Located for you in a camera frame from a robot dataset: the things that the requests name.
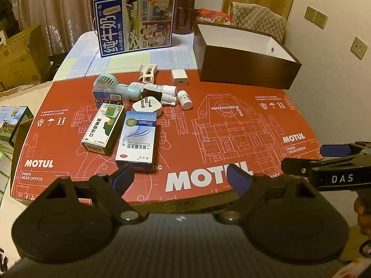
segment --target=quilted cushion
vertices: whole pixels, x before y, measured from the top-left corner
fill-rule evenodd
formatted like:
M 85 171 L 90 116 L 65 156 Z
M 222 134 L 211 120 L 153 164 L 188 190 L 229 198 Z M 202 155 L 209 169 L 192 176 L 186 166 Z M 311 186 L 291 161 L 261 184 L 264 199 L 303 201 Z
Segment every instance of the quilted cushion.
M 228 14 L 232 17 L 234 26 L 269 33 L 282 42 L 286 19 L 269 8 L 256 4 L 231 2 Z

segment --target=white clip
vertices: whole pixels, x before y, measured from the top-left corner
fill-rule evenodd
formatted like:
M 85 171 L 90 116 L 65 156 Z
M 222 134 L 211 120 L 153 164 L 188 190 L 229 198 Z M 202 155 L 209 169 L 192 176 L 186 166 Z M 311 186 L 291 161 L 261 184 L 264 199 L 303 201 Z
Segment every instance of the white clip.
M 157 72 L 157 64 L 148 65 L 146 67 L 141 65 L 139 71 L 140 71 L 139 81 L 143 79 L 142 82 L 144 84 L 153 84 L 155 81 L 155 74 Z

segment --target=brown thermos flask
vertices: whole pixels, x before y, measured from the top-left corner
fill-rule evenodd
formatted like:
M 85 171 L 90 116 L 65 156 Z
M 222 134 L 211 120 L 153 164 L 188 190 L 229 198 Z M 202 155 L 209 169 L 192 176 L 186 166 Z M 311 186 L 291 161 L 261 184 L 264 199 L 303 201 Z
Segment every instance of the brown thermos flask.
M 173 33 L 189 34 L 192 30 L 195 0 L 175 0 Z

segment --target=brown box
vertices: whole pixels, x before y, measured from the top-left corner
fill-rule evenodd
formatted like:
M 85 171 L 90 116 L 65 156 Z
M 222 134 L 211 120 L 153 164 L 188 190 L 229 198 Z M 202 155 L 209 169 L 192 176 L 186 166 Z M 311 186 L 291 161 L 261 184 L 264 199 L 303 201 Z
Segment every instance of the brown box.
M 30 130 L 30 127 L 32 125 L 33 118 L 29 119 L 27 121 L 22 122 L 18 127 L 18 133 L 16 135 L 16 142 L 14 145 L 14 151 L 13 151 L 13 157 L 12 157 L 12 169 L 10 171 L 10 185 L 13 185 L 14 175 L 16 173 L 17 163 L 19 156 L 22 152 L 23 144 L 25 143 L 25 139 L 27 137 L 27 133 Z M 24 205 L 29 205 L 29 200 L 19 200 Z
M 0 89 L 39 83 L 50 66 L 41 25 L 30 27 L 0 45 Z
M 301 63 L 272 35 L 197 22 L 193 50 L 201 81 L 289 89 Z

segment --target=red cardboard box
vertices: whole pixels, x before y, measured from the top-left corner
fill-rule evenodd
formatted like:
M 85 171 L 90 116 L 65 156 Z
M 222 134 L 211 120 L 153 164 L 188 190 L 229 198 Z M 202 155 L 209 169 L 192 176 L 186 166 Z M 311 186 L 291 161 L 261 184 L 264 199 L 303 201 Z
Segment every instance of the red cardboard box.
M 193 101 L 187 111 L 163 107 L 157 118 L 157 151 L 153 172 L 136 173 L 124 194 L 131 204 L 196 198 L 231 189 L 225 172 L 236 163 L 250 173 L 281 174 L 285 157 L 319 158 L 320 145 L 283 90 L 201 82 L 187 71 L 186 90 Z M 120 83 L 137 81 L 139 73 L 116 75 Z M 87 180 L 117 170 L 111 156 L 88 152 L 81 138 L 97 108 L 95 77 L 55 82 L 28 132 L 12 186 L 12 196 L 35 198 L 58 176 Z M 170 71 L 156 83 L 171 84 Z

